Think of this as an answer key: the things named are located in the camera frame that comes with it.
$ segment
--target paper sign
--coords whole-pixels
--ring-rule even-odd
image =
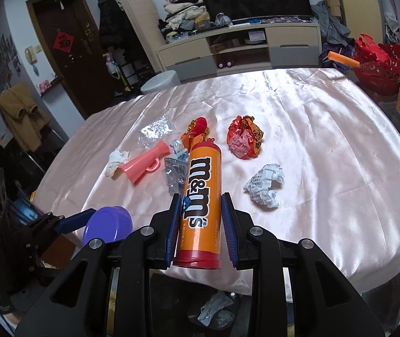
[[[59,49],[66,53],[70,53],[73,42],[74,42],[74,37],[72,35],[59,31],[57,33],[57,37],[55,38],[54,48]]]
[[[266,35],[263,30],[252,30],[249,31],[250,42],[255,42],[257,40],[266,40]]]

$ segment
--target metal screw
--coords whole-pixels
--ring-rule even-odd
[[[98,249],[102,245],[102,240],[99,238],[94,238],[93,240],[89,241],[89,246],[92,249]]]
[[[250,233],[255,235],[255,236],[259,236],[263,233],[264,231],[262,230],[261,227],[251,227],[250,228]]]
[[[144,227],[141,229],[142,235],[152,235],[153,232],[154,232],[154,229],[152,227]]]
[[[311,240],[306,238],[306,239],[302,240],[302,246],[305,249],[311,249],[314,246],[314,242],[312,242]]]

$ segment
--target white stool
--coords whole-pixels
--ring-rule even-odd
[[[181,82],[175,71],[165,71],[152,77],[141,87],[141,92],[149,94],[152,92],[160,92],[166,88],[181,85]]]

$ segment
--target cabinet drawer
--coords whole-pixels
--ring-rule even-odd
[[[205,38],[196,39],[192,42],[186,42],[160,51],[161,59],[166,67],[186,60],[208,57],[210,55],[210,46]]]
[[[272,47],[272,67],[318,67],[318,47]]]
[[[217,73],[216,64],[212,56],[197,58],[189,62],[178,63],[167,67],[167,70],[170,69],[177,72],[180,81]]]
[[[277,26],[266,28],[269,47],[315,46],[318,47],[315,26]]]

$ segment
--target red plastic basket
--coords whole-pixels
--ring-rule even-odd
[[[354,73],[367,88],[384,96],[398,94],[399,44],[376,44],[371,36],[361,33],[356,40],[353,59],[361,63]]]

